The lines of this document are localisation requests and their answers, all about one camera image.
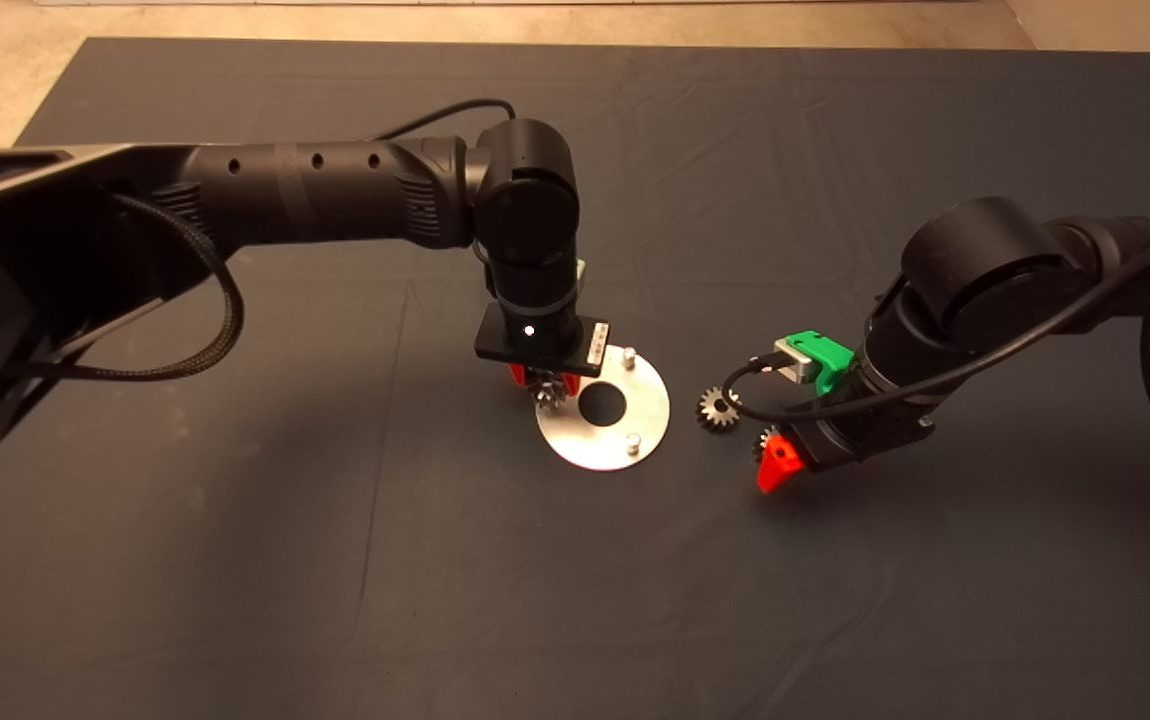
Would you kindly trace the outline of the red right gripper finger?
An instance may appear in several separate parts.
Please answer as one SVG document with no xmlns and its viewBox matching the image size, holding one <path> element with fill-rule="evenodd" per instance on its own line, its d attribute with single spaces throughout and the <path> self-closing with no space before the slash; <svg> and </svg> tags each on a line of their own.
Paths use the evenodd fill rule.
<svg viewBox="0 0 1150 720">
<path fill-rule="evenodd" d="M 756 484 L 762 495 L 773 495 L 800 472 L 800 455 L 785 437 L 764 437 Z"/>
</svg>

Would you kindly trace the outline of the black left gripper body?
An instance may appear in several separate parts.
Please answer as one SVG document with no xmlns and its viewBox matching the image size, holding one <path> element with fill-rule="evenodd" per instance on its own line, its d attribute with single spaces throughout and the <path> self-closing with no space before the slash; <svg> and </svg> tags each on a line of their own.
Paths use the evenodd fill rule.
<svg viewBox="0 0 1150 720">
<path fill-rule="evenodd" d="M 610 343 L 607 320 L 578 315 L 570 307 L 524 316 L 488 306 L 475 336 L 475 355 L 534 370 L 598 377 Z"/>
</svg>

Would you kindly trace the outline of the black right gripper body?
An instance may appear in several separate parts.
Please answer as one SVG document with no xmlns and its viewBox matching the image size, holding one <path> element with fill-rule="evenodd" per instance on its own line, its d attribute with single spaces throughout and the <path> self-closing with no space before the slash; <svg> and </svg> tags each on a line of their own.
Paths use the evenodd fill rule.
<svg viewBox="0 0 1150 720">
<path fill-rule="evenodd" d="M 827 472 L 912 445 L 931 436 L 935 395 L 913 395 L 876 407 L 823 420 L 791 421 L 785 437 L 805 468 Z"/>
</svg>

